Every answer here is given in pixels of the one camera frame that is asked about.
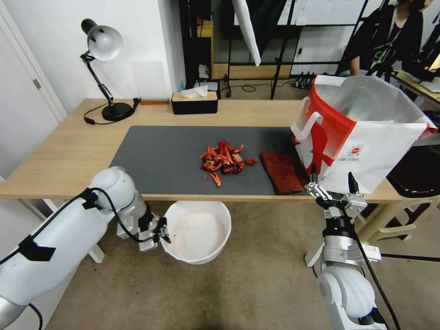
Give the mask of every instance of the gray desk mat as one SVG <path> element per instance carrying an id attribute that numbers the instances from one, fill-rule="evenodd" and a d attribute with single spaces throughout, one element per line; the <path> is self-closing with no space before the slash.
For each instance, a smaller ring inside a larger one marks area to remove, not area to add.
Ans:
<path id="1" fill-rule="evenodd" d="M 290 135 L 288 127 L 132 126 L 110 166 L 125 168 L 144 194 L 276 195 L 261 160 L 238 175 L 217 171 L 217 187 L 199 157 L 222 139 L 235 148 L 244 144 L 243 159 L 259 159 L 263 151 L 292 153 Z"/>

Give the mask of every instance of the logo on bag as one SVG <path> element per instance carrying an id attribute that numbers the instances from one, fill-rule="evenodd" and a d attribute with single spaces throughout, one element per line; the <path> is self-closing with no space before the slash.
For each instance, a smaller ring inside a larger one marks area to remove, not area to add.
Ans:
<path id="1" fill-rule="evenodd" d="M 350 151 L 348 152 L 347 156 L 353 157 L 353 156 L 359 156 L 361 151 L 363 150 L 362 145 L 355 145 L 350 148 Z"/>

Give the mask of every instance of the red towel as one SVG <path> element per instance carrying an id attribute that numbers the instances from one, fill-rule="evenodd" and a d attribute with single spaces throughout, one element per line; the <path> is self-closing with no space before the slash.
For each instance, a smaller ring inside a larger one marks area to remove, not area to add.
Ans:
<path id="1" fill-rule="evenodd" d="M 261 159 L 279 195 L 289 195 L 304 190 L 307 180 L 296 174 L 295 159 L 292 156 L 263 152 Z"/>

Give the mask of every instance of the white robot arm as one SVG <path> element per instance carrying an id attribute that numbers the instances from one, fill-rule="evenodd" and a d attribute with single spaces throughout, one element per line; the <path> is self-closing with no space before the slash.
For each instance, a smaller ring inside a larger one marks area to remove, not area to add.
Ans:
<path id="1" fill-rule="evenodd" d="M 141 251 L 156 247 L 160 237 L 170 242 L 166 219 L 149 211 L 123 169 L 99 172 L 88 189 L 65 203 L 0 261 L 0 330 L 36 297 L 60 284 L 116 215 L 118 235 L 134 238 Z"/>
<path id="2" fill-rule="evenodd" d="M 334 329 L 385 330 L 373 288 L 355 269 L 366 255 L 356 247 L 360 242 L 352 236 L 351 218 L 366 206 L 364 199 L 358 194 L 332 198 L 316 180 L 306 188 L 324 208 L 327 222 L 318 291 Z M 170 243 L 166 218 L 150 212 L 131 177 L 118 167 L 101 171 L 89 188 L 0 260 L 0 330 L 14 322 L 36 297 L 60 284 L 102 238 L 113 218 L 118 220 L 117 235 L 134 239 L 141 251 L 155 248 L 160 240 Z M 379 250 L 373 249 L 368 258 L 379 260 Z"/>
<path id="3" fill-rule="evenodd" d="M 364 261 L 370 269 L 370 261 L 381 260 L 380 251 L 378 247 L 362 244 L 355 233 L 353 218 L 367 203 L 360 196 L 351 173 L 349 186 L 351 193 L 345 195 L 327 192 L 317 184 L 316 173 L 306 186 L 316 203 L 324 208 L 326 221 L 318 293 L 335 330 L 386 330 L 387 325 L 375 304 L 373 287 L 357 270 Z"/>

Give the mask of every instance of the white bowl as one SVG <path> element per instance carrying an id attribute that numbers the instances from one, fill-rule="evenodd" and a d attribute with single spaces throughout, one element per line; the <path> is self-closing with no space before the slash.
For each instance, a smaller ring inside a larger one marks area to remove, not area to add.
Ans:
<path id="1" fill-rule="evenodd" d="M 231 215 L 222 202 L 176 202 L 165 213 L 171 244 L 168 254 L 188 264 L 217 257 L 231 234 Z"/>

